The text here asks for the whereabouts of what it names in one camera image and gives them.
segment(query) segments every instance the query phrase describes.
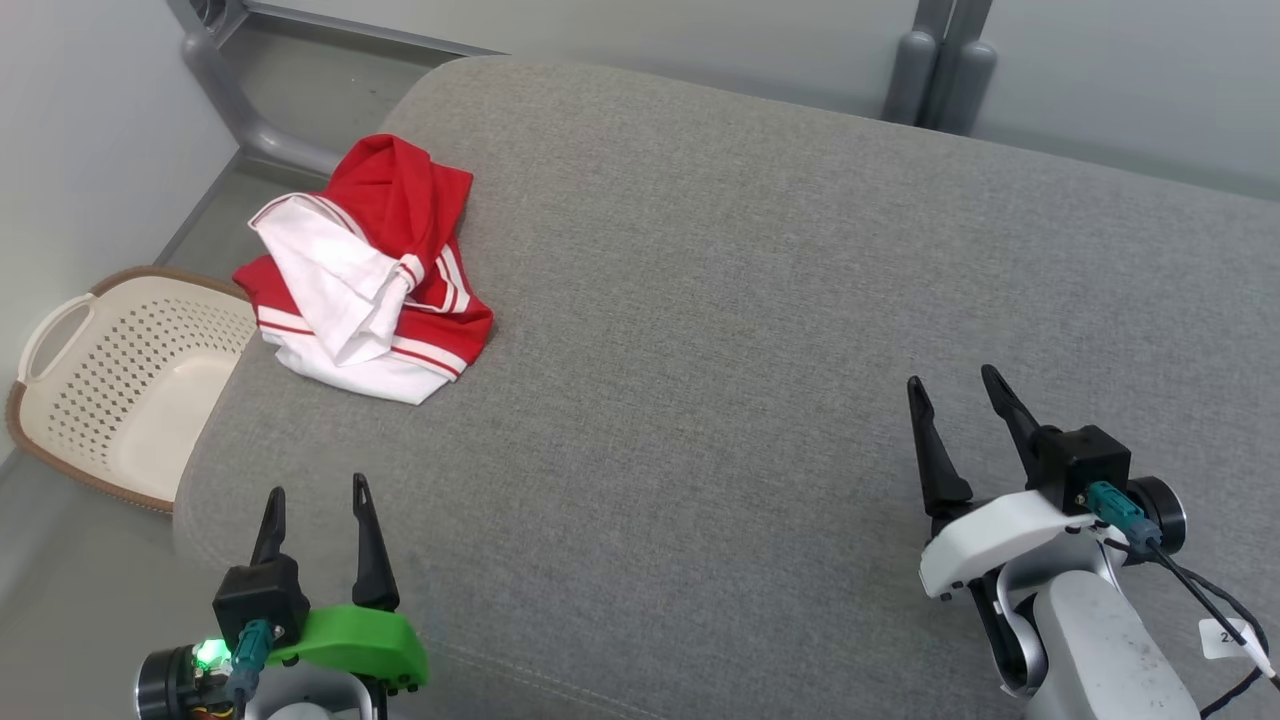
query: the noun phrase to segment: gray fabric cushion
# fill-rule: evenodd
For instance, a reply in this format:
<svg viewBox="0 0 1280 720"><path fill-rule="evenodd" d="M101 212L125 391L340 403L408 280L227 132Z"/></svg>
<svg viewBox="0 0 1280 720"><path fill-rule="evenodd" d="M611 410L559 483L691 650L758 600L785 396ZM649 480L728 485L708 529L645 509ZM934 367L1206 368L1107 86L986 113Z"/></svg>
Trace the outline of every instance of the gray fabric cushion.
<svg viewBox="0 0 1280 720"><path fill-rule="evenodd" d="M280 483L306 591L344 601L366 473L434 664L393 707L1018 716L972 602L916 579L909 375L979 495L1021 487L983 363L1042 421L1128 443L1189 509L1187 565L1280 626L1280 206L511 58L430 73L387 129L475 173L461 247L489 348L407 407L255 342L175 532L242 562ZM1244 673L1198 657L1202 611L1171 578L1123 578L1201 702Z"/></svg>

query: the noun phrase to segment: white plastic basket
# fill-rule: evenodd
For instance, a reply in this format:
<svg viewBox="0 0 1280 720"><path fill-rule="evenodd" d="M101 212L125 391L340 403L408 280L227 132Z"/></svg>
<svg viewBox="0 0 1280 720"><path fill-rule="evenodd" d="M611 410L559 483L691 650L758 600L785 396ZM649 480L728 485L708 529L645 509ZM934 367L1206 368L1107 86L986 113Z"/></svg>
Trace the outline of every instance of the white plastic basket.
<svg viewBox="0 0 1280 720"><path fill-rule="evenodd" d="M44 347L82 307L70 340L56 352ZM96 489L172 512L191 450L255 331L236 286L166 268L113 275L54 310L27 342L9 434Z"/></svg>

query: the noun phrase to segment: gray metal frame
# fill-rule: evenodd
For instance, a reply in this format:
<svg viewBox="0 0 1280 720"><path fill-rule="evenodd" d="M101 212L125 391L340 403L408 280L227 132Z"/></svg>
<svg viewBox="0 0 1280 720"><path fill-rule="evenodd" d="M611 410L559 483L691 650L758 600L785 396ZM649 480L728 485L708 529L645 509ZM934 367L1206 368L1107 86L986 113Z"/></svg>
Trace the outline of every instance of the gray metal frame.
<svg viewBox="0 0 1280 720"><path fill-rule="evenodd" d="M326 27L332 29L339 29L343 32L352 32L356 35L365 35L369 37L376 37L380 40L389 40L392 42L399 42L403 45L413 45L417 47L428 47L430 50L440 50L443 53L452 53L453 55L476 56L476 55L504 55L506 53L495 53L493 50L485 50L484 47L476 47L474 45L463 45L461 42L451 42L448 40L440 40L438 37L426 37L425 35L413 35L411 32L403 32L398 29L390 29L385 27L378 27L365 23L357 23L355 20L344 20L342 18L333 18L329 15L320 15L317 13L307 13L306 10L294 10L293 8L280 8L278 5L271 5L270 3L256 3L253 0L246 0L246 10L255 15L265 15L270 18L280 18L283 20L291 20L297 23L305 23L317 27Z"/></svg>
<svg viewBox="0 0 1280 720"><path fill-rule="evenodd" d="M219 46L244 22L250 10L239 0L227 0L223 14L210 27L205 27L187 0L168 3L186 33L180 47L182 59L244 156L310 174L332 176L342 155L289 135L266 119L250 101L219 51Z"/></svg>
<svg viewBox="0 0 1280 720"><path fill-rule="evenodd" d="M996 70L982 41L992 0L920 0L899 41L881 119L951 135L973 131Z"/></svg>

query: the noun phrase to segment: sticker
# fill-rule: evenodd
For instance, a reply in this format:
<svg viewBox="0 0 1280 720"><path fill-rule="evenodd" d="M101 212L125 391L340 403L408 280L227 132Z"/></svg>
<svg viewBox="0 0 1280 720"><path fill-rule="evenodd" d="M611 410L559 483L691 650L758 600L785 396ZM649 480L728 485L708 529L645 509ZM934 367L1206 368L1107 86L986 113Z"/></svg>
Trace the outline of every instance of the sticker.
<svg viewBox="0 0 1280 720"><path fill-rule="evenodd" d="M1253 628L1248 623L1239 618L1228 618L1226 620L1235 625L1236 630L1240 630L1240 634L1244 635L1244 639L1249 641L1249 644L1257 644L1258 637L1253 634ZM1219 625L1217 620L1212 618L1201 620L1201 646L1204 648L1204 657L1210 660L1220 657L1249 657L1249 653L1235 643L1235 638L1224 630L1222 625Z"/></svg>

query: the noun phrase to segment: red and white shirt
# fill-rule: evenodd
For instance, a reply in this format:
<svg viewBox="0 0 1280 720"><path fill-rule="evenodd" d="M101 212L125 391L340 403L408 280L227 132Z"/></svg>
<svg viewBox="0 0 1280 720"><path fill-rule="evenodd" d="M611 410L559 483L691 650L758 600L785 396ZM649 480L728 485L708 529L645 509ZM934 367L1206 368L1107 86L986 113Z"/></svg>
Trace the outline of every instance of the red and white shirt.
<svg viewBox="0 0 1280 720"><path fill-rule="evenodd" d="M316 193L250 220L270 255L237 270L276 357L317 380L417 404L480 355L493 313L462 269L471 174L390 135L360 141Z"/></svg>

